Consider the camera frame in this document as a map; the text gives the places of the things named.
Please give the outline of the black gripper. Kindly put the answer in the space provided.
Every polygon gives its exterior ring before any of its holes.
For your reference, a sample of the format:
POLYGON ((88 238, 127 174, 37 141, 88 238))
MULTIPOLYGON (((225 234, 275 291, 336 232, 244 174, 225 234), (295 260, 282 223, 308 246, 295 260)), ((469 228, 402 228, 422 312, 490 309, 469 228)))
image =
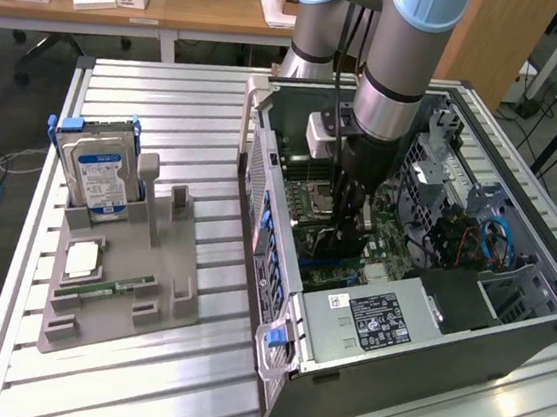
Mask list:
POLYGON ((398 145, 397 141, 380 141, 368 135, 348 136, 335 168, 333 208, 349 212, 359 210, 365 198, 373 196, 390 176, 398 145))

